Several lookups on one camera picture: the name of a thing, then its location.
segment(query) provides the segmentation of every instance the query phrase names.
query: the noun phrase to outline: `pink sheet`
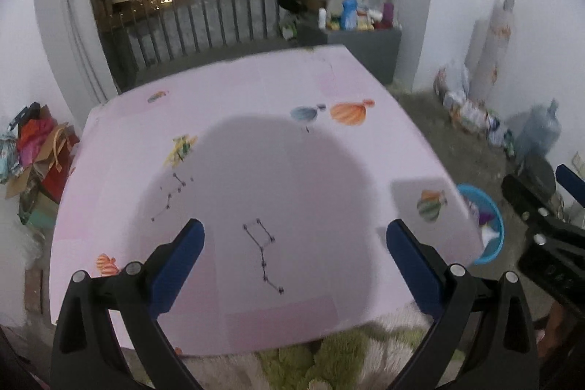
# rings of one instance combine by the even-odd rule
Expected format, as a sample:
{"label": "pink sheet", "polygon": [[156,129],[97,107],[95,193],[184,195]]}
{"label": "pink sheet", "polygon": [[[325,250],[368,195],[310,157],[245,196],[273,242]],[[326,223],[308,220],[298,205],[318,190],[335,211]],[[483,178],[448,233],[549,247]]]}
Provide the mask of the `pink sheet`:
{"label": "pink sheet", "polygon": [[204,250],[159,318],[185,354],[294,344],[411,301],[385,248],[396,218],[447,263],[482,252],[429,145],[341,46],[222,62],[122,94],[92,111],[73,167],[53,240],[52,320],[77,269],[144,261],[197,218]]}

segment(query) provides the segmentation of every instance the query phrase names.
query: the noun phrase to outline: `blue gripper pad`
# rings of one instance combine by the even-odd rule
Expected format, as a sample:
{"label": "blue gripper pad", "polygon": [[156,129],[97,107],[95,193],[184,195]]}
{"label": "blue gripper pad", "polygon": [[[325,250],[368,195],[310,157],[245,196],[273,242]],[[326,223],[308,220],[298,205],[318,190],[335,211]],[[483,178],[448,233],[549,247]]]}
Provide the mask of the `blue gripper pad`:
{"label": "blue gripper pad", "polygon": [[556,169],[556,180],[581,206],[585,207],[585,182],[581,177],[571,171],[565,164],[561,164]]}
{"label": "blue gripper pad", "polygon": [[[420,244],[401,220],[388,225],[386,246],[420,311],[438,320],[443,314],[443,284],[421,252]],[[429,249],[442,262],[437,252]]]}
{"label": "blue gripper pad", "polygon": [[165,247],[172,247],[171,253],[150,285],[148,311],[153,319],[156,319],[159,314],[170,311],[195,261],[199,258],[204,243],[203,224],[191,219],[177,238],[165,245]]}

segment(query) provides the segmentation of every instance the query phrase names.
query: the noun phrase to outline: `wall socket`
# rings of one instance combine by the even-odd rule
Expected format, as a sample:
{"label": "wall socket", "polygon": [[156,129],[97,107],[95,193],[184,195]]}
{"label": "wall socket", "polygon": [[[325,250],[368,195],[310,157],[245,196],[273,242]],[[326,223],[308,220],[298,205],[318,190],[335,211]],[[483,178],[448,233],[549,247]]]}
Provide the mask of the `wall socket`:
{"label": "wall socket", "polygon": [[571,163],[573,164],[573,167],[577,170],[577,174],[579,175],[579,177],[585,180],[585,162],[583,162],[583,159],[581,158],[581,155],[578,152],[576,152],[575,155],[573,156],[573,160],[571,161]]}

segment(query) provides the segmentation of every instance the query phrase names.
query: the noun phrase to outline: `blue plastic basin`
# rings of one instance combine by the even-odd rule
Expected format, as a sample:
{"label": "blue plastic basin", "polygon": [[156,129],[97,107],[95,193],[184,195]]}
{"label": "blue plastic basin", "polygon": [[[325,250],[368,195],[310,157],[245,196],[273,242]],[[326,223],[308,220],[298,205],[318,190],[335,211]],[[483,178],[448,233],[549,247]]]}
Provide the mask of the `blue plastic basin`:
{"label": "blue plastic basin", "polygon": [[496,256],[499,255],[502,247],[504,246],[504,220],[502,220],[502,214],[499,212],[498,207],[491,200],[491,197],[486,194],[483,190],[474,187],[469,184],[459,184],[457,189],[461,195],[467,198],[467,200],[473,202],[478,206],[480,212],[488,212],[495,216],[495,218],[489,222],[489,226],[498,233],[499,237],[494,238],[488,244],[483,254],[475,260],[475,265],[484,265],[493,261]]}

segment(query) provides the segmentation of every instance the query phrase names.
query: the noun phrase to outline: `black clamp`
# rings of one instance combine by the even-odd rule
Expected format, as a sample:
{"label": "black clamp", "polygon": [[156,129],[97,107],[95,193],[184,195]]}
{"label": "black clamp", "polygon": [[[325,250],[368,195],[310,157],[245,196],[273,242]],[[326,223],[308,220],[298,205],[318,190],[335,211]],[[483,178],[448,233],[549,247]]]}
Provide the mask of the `black clamp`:
{"label": "black clamp", "polygon": [[[585,204],[585,183],[566,166],[557,181]],[[585,320],[585,231],[557,219],[520,178],[507,175],[502,193],[528,225],[518,269],[575,316]]]}
{"label": "black clamp", "polygon": [[[389,390],[435,389],[449,364],[470,313],[483,318],[459,377],[450,390],[536,390],[538,371],[531,320],[518,277],[473,278],[458,264],[418,243],[406,225],[388,226],[387,246],[420,309],[435,323]],[[167,312],[203,250],[204,230],[190,220],[170,244],[154,250],[144,265],[121,273],[71,278],[53,346],[51,385],[56,390],[147,388],[133,380],[116,340],[108,310],[119,310],[154,387],[199,390],[156,322]]]}

